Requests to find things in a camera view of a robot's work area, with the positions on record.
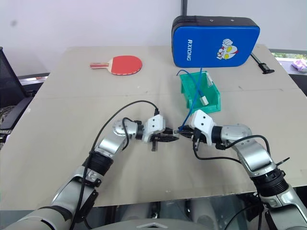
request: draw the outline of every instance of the paddle handle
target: paddle handle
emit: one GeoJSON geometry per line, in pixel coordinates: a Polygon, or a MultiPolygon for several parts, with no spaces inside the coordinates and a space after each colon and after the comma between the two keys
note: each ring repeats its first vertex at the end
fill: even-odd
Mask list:
{"type": "Polygon", "coordinates": [[[109,63],[102,63],[102,62],[96,62],[96,63],[91,63],[90,68],[91,69],[106,69],[109,67],[109,63]]]}

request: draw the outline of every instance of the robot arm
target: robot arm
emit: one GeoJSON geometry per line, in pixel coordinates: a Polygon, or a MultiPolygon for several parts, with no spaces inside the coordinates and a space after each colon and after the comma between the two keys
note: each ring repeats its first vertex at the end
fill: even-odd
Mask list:
{"type": "MultiPolygon", "coordinates": [[[[216,126],[212,118],[203,111],[196,111],[190,123],[194,128],[194,142],[212,145],[218,149],[252,135],[251,130],[241,124],[233,126],[216,126]]],[[[307,227],[307,209],[294,189],[285,179],[266,149],[254,138],[245,139],[232,146],[237,156],[253,181],[263,204],[269,209],[266,219],[275,229],[284,230],[291,227],[307,227]]]]}
{"type": "Polygon", "coordinates": [[[81,222],[87,216],[98,196],[95,190],[102,183],[103,177],[131,139],[140,139],[143,142],[151,141],[154,134],[165,130],[165,120],[156,115],[142,125],[128,119],[118,120],[95,150],[91,152],[88,164],[86,183],[80,211],[76,212],[85,164],[79,166],[69,180],[57,191],[50,206],[35,210],[8,226],[6,230],[68,230],[73,218],[81,222]]]}

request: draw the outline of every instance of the white object in bin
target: white object in bin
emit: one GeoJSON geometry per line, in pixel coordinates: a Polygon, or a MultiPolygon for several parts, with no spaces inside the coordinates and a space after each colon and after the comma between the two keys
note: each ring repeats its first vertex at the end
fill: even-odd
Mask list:
{"type": "Polygon", "coordinates": [[[201,103],[202,103],[202,105],[208,105],[209,104],[206,96],[201,97],[201,103]]]}

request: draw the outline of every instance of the green plastic bin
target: green plastic bin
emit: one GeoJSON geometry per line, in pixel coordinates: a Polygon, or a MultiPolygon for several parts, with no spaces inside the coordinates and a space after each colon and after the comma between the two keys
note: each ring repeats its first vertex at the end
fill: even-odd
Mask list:
{"type": "MultiPolygon", "coordinates": [[[[196,72],[196,73],[191,73],[190,75],[195,79],[195,82],[198,83],[200,73],[196,72]]],[[[181,93],[184,94],[187,103],[187,108],[190,109],[193,103],[195,93],[197,91],[196,85],[188,74],[181,74],[180,79],[181,79],[181,93]]],[[[220,111],[221,110],[220,92],[216,88],[214,82],[212,81],[207,71],[202,72],[200,90],[206,96],[209,104],[204,106],[200,101],[201,96],[198,93],[198,97],[194,104],[192,113],[194,113],[196,110],[199,109],[201,109],[207,114],[220,111]]]]}

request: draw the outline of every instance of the black office chair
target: black office chair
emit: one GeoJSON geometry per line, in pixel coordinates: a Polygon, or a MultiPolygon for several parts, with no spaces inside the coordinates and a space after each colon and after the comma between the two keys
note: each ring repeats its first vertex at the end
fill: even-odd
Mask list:
{"type": "Polygon", "coordinates": [[[34,95],[24,90],[0,46],[0,143],[5,142],[34,95]]]}

